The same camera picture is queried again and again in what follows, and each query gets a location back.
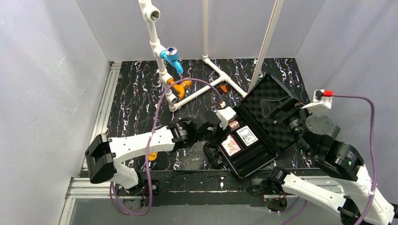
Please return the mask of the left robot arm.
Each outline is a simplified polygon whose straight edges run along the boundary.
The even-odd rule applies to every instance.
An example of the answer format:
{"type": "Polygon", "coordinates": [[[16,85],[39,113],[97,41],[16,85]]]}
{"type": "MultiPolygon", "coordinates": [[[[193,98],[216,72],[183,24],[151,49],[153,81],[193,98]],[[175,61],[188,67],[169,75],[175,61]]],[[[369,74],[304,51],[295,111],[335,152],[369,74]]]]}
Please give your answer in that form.
{"type": "Polygon", "coordinates": [[[236,113],[228,108],[184,118],[144,134],[116,138],[99,134],[84,153],[90,183],[112,181],[131,189],[140,183],[140,179],[134,169],[123,164],[126,160],[154,152],[189,148],[202,141],[218,146],[226,139],[229,123],[235,116],[236,113]]]}

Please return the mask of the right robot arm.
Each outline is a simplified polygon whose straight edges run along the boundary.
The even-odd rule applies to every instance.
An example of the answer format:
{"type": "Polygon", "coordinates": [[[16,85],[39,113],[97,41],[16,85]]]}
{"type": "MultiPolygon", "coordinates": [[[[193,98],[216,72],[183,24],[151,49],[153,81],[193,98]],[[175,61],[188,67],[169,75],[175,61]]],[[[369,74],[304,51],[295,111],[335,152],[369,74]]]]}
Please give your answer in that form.
{"type": "Polygon", "coordinates": [[[338,182],[338,194],[276,167],[267,184],[278,193],[301,197],[339,217],[344,225],[389,225],[398,216],[398,206],[388,202],[377,188],[376,176],[370,176],[359,152],[340,142],[340,127],[324,115],[333,95],[318,90],[313,101],[300,108],[292,118],[290,130],[305,155],[316,156],[316,166],[338,182]]]}

